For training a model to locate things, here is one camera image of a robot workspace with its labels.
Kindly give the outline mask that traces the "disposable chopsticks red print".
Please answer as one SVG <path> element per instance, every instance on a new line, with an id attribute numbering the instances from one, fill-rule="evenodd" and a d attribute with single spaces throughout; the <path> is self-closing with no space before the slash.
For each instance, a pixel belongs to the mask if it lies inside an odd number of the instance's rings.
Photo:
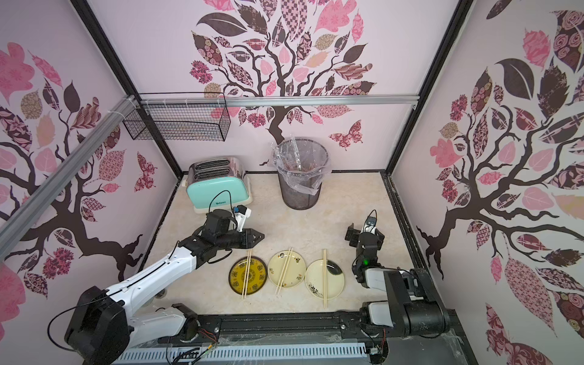
<path id="1" fill-rule="evenodd" d="M 328 251 L 327 249 L 322 250 L 322 295 L 323 295 L 323 307 L 328 308 Z"/>

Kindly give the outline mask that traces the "clear chopstick wrapper green tip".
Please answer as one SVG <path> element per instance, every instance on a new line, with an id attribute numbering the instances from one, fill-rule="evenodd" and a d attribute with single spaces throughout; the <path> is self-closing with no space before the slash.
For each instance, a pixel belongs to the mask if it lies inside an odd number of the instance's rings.
<path id="1" fill-rule="evenodd" d="M 302 164 L 301 164 L 301 157 L 300 157 L 300 152 L 298 149 L 298 145 L 297 145 L 297 140 L 295 137 L 290 137 L 290 142 L 289 142 L 289 151 L 294 155 L 294 163 L 295 163 L 295 167 L 296 167 L 296 171 L 301 171 L 302 170 Z"/>

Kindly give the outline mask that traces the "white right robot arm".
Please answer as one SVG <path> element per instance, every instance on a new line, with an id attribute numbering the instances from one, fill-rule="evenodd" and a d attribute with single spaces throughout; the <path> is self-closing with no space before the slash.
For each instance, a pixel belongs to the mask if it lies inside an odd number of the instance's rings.
<path id="1" fill-rule="evenodd" d="M 345 240 L 356 249 L 351 271 L 357 283 L 386 295 L 361 308 L 367 325 L 389 330 L 393 337 L 432 339 L 450 331 L 450 316 L 424 269 L 392 269 L 379 263 L 385 236 L 372 224 L 348 226 Z"/>

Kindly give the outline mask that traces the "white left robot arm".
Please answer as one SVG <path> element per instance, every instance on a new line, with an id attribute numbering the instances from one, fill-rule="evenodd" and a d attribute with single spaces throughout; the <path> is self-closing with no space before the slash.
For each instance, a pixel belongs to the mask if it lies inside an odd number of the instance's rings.
<path id="1" fill-rule="evenodd" d="M 138 311 L 173 282 L 219 262 L 218 252 L 254 248 L 265 236 L 245 228 L 250 216 L 244 205 L 210 211 L 203 226 L 152 266 L 107 289 L 86 290 L 72 309 L 65 343 L 86 364 L 111 364 L 128 348 L 176 336 L 189 322 L 196 324 L 196 314 L 182 304 L 146 315 Z"/>

